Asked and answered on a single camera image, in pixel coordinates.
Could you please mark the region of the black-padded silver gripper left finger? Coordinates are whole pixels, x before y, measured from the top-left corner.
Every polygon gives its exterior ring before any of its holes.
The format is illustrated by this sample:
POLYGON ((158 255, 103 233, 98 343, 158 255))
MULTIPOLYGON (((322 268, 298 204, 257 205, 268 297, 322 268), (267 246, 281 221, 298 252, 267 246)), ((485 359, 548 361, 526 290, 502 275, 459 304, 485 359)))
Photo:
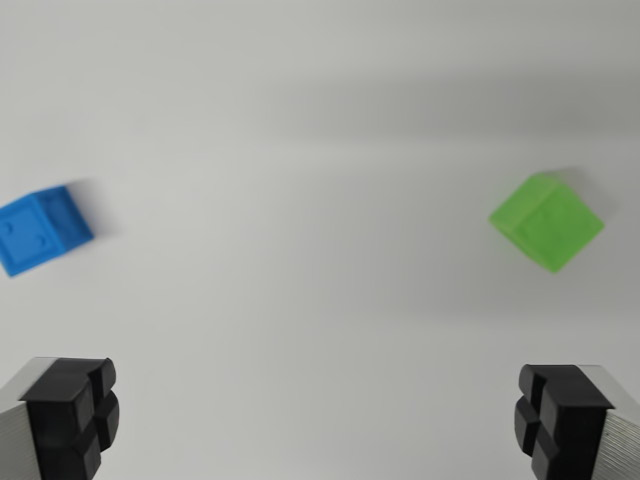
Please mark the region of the black-padded silver gripper left finger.
POLYGON ((1 387, 1 477, 94 478, 119 427, 115 383, 109 358, 29 360, 1 387))

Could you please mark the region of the black-padded silver gripper right finger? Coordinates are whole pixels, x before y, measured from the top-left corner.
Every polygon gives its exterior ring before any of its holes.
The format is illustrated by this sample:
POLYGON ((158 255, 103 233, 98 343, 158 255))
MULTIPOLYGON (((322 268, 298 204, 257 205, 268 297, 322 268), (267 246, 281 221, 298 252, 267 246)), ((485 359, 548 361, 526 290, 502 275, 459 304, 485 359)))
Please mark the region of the black-padded silver gripper right finger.
POLYGON ((514 410, 538 479, 637 479, 639 402, 599 365, 521 368, 514 410))

